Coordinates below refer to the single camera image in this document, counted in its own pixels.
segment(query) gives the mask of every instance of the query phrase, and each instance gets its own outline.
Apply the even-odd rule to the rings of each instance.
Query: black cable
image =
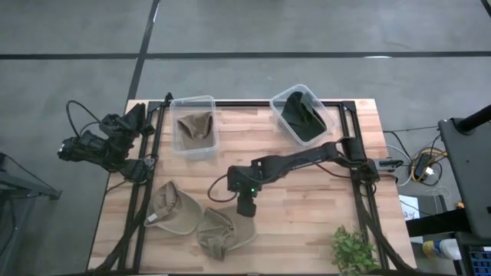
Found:
[[[38,198],[38,197],[42,197],[42,196],[49,196],[49,195],[44,195],[44,194],[40,194],[40,195],[33,195],[33,196],[11,196],[10,198],[11,199],[35,199],[35,198]]]
[[[438,159],[438,160],[435,160],[435,161],[433,161],[433,162],[431,162],[431,163],[428,163],[428,165],[433,165],[434,163],[438,163],[439,161],[441,161],[441,160],[445,159],[446,157],[447,157],[447,156],[444,156],[444,157],[442,157],[442,158],[440,158],[440,159]]]
[[[128,182],[128,181],[127,181],[127,180],[124,180],[123,182],[118,183],[118,184],[116,184],[116,185],[114,185],[114,186],[110,187],[109,189],[107,189],[107,190],[106,190],[106,192],[104,193],[104,195],[107,195],[107,193],[108,193],[110,190],[112,190],[112,189],[116,189],[117,187],[119,187],[119,186],[123,185],[123,184],[124,184],[124,183],[126,183],[126,182]]]
[[[336,177],[344,178],[344,179],[351,179],[351,176],[342,176],[342,175],[335,174],[335,173],[329,171],[328,169],[324,168],[323,166],[319,165],[318,163],[316,163],[315,165],[317,167],[321,168],[323,171],[327,172],[328,174],[332,175],[332,176],[336,176]]]
[[[71,114],[70,114],[70,104],[77,104],[79,107],[82,107],[85,111],[87,111],[98,123],[101,123],[101,121],[87,109],[82,103],[77,102],[76,100],[69,100],[66,105],[66,110],[67,110],[67,117],[68,121],[70,122],[71,129],[74,130],[75,134],[77,137],[80,137],[80,134],[78,133],[77,129],[75,128],[74,122],[71,119]]]
[[[30,176],[34,177],[35,179],[37,179],[39,182],[43,183],[44,185],[46,185],[50,189],[56,190],[51,185],[47,184],[42,179],[40,179],[39,177],[37,177],[34,173],[30,172],[28,169],[26,169],[21,164],[19,164],[17,161],[15,161],[15,159],[11,158],[8,154],[6,154],[6,153],[3,153],[3,154],[5,155],[5,157],[9,158],[15,165],[17,165],[19,168],[21,168],[24,172],[28,173]]]
[[[432,129],[432,128],[438,128],[438,126],[422,126],[422,127],[414,127],[410,129],[404,129],[404,130],[387,130],[391,132],[404,132],[404,131],[411,131],[411,130],[427,130],[427,129]]]
[[[8,237],[8,240],[7,242],[3,245],[1,251],[0,251],[0,256],[3,255],[5,249],[7,248],[7,246],[10,244],[10,241],[12,240],[12,237],[14,236],[14,233],[15,233],[15,229],[17,228],[17,225],[15,225],[15,211],[14,211],[14,202],[12,201],[12,199],[8,199],[8,203],[10,204],[10,214],[11,214],[11,217],[12,217],[12,231],[10,231],[10,236]]]
[[[409,166],[412,166],[412,165],[413,165],[413,164],[414,164],[414,163],[415,163],[415,162],[416,162],[416,161],[417,161],[417,160],[420,158],[421,152],[423,152],[424,150],[430,150],[430,149],[431,149],[430,147],[424,147],[424,148],[422,148],[422,149],[418,150],[418,152],[417,152],[416,154],[414,154],[416,157],[414,157],[414,159],[412,159],[412,160],[411,160],[411,162],[409,163]],[[442,152],[444,152],[444,150],[441,150],[441,149],[439,149],[439,148],[437,148],[437,147],[435,147],[435,146],[433,147],[433,149],[435,149],[435,150],[439,150],[441,153],[442,153]],[[436,162],[438,162],[438,161],[440,161],[440,160],[442,160],[442,159],[439,159],[439,160],[437,160],[437,161],[433,161],[433,162],[431,162],[431,163],[428,163],[428,166],[429,166],[429,165],[432,165],[432,164],[434,164],[434,163],[436,163]]]
[[[84,134],[84,130],[85,130],[86,128],[88,128],[88,127],[90,127],[91,125],[96,124],[96,123],[99,123],[99,122],[94,121],[94,122],[90,122],[90,123],[86,124],[84,127],[82,127],[82,128],[80,129],[80,135],[81,135],[81,134]]]
[[[215,182],[208,188],[208,198],[209,200],[213,202],[219,202],[219,203],[225,203],[225,202],[231,202],[233,199],[237,197],[237,192],[231,197],[230,199],[214,199],[211,195],[213,187],[218,183],[218,181],[222,180],[223,178],[227,177],[227,175],[220,176],[218,179],[215,180]]]
[[[404,147],[404,144],[402,144],[402,141],[399,139],[399,136],[394,132],[394,131],[391,131],[391,130],[384,130],[384,133],[390,133],[392,135],[394,135],[397,139],[397,141],[399,142],[400,144],[400,147],[402,148],[402,150],[404,151],[404,153],[406,153],[407,156],[411,156],[408,151],[406,150],[406,148]]]
[[[433,154],[433,148],[435,147],[435,142],[438,140],[438,138],[440,138],[440,135],[438,135],[437,137],[435,137],[435,140],[433,140],[433,142],[431,143],[430,155]]]
[[[377,192],[377,185],[375,185],[375,183],[371,183],[371,186],[374,187],[373,194],[375,195],[375,193]]]

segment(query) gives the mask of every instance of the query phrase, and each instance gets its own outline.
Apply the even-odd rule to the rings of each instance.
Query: beige fabric hat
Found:
[[[177,126],[185,150],[202,149],[215,144],[211,112],[195,113],[179,118]]]
[[[247,244],[256,233],[254,220],[237,214],[234,205],[218,210],[207,208],[196,235],[208,256],[223,261],[227,251]]]
[[[157,226],[178,235],[188,235],[203,217],[201,205],[169,181],[152,195],[145,226]]]

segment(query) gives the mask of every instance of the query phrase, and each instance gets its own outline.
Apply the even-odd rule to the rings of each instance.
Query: plastic bin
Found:
[[[212,112],[213,116],[213,146],[202,149],[184,149],[183,142],[178,130],[177,120],[184,116],[200,113]],[[214,157],[219,147],[218,123],[216,121],[215,99],[211,96],[187,97],[172,100],[170,103],[170,113],[173,121],[172,151],[187,159],[205,159]]]
[[[314,107],[314,109],[319,113],[319,115],[325,122],[326,130],[309,141],[301,140],[300,137],[298,137],[297,133],[293,131],[293,129],[286,122],[286,120],[283,119],[282,117],[282,112],[283,109],[285,108],[286,100],[288,99],[290,94],[296,91],[308,95],[309,103]],[[322,136],[324,136],[325,134],[331,134],[332,129],[336,127],[336,122],[334,121],[332,115],[328,112],[328,109],[325,108],[324,104],[322,104],[321,101],[312,93],[312,91],[310,91],[310,89],[308,89],[308,87],[306,87],[303,84],[297,84],[281,92],[280,94],[274,96],[269,101],[269,106],[272,109],[273,118],[277,120],[277,123],[282,127],[282,129],[286,130],[289,136],[293,137],[296,143],[298,143],[303,147],[308,147],[317,143],[322,138]]]

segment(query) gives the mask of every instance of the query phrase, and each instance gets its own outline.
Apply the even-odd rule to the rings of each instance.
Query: green leaves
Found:
[[[372,251],[374,246],[365,244],[360,232],[348,232],[342,225],[334,234],[333,265],[342,275],[356,276],[378,268]]]

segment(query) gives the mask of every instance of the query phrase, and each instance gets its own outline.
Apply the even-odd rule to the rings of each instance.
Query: black fabric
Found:
[[[282,117],[304,142],[312,140],[326,130],[321,116],[309,103],[308,95],[300,91],[290,94],[286,100]]]

